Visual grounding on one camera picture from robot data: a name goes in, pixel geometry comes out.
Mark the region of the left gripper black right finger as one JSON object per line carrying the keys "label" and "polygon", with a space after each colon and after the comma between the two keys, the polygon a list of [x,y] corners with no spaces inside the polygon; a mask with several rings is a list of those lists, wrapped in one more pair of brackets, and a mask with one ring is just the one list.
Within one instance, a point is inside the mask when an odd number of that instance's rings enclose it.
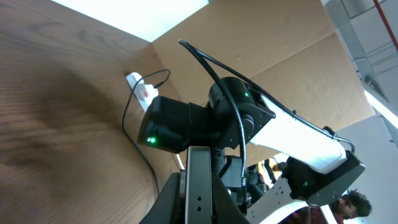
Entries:
{"label": "left gripper black right finger", "polygon": [[226,187],[218,174],[211,175],[213,191],[213,218],[214,224],[249,224],[246,217],[233,202]]}

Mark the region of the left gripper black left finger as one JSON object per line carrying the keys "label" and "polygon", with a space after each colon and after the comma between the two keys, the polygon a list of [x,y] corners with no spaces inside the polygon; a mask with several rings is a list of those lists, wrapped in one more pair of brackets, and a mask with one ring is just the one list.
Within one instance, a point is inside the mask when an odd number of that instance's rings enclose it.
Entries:
{"label": "left gripper black left finger", "polygon": [[185,172],[170,174],[152,208],[139,224],[184,223],[185,179]]}

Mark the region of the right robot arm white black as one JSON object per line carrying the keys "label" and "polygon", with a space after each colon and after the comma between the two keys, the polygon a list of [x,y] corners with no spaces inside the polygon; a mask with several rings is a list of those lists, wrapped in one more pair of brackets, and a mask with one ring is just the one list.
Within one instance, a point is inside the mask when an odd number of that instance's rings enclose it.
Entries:
{"label": "right robot arm white black", "polygon": [[[333,132],[234,77],[211,87],[206,107],[156,96],[138,142],[187,152],[185,170],[169,177],[144,223],[278,223],[307,205],[336,201],[365,169]],[[247,143],[288,155],[282,175],[254,204],[246,197],[245,156],[224,154]]]}

